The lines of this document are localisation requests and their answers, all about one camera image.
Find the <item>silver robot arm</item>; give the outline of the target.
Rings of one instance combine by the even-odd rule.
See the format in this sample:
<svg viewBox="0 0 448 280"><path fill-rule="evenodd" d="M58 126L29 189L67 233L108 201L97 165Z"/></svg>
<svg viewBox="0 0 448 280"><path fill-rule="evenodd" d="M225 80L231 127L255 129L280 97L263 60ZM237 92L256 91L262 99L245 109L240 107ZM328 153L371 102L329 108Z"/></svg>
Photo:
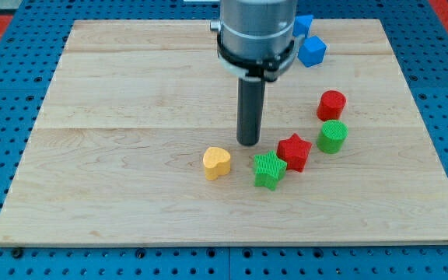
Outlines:
<svg viewBox="0 0 448 280"><path fill-rule="evenodd" d="M219 62L238 78L241 145L259 142L266 84L288 71L305 40L293 35L296 8L294 0L223 0L219 19L210 24Z"/></svg>

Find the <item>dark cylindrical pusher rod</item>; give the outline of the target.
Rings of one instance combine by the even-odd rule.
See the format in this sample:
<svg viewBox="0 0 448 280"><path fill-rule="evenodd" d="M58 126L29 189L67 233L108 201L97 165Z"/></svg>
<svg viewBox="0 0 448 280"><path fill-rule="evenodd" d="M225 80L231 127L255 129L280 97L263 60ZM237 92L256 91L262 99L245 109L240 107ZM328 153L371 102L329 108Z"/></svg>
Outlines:
<svg viewBox="0 0 448 280"><path fill-rule="evenodd" d="M245 146L260 139L265 82L238 80L236 140Z"/></svg>

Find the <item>blue block behind arm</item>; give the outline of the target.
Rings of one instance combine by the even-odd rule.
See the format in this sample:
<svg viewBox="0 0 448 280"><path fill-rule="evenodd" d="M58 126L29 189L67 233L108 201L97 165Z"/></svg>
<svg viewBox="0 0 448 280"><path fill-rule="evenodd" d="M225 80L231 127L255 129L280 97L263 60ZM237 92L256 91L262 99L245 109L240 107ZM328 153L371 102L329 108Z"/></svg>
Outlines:
<svg viewBox="0 0 448 280"><path fill-rule="evenodd" d="M294 21L292 35L294 37L298 37L301 35L303 35L304 37L308 37L313 19L314 19L314 16L311 14L296 16L295 21Z"/></svg>

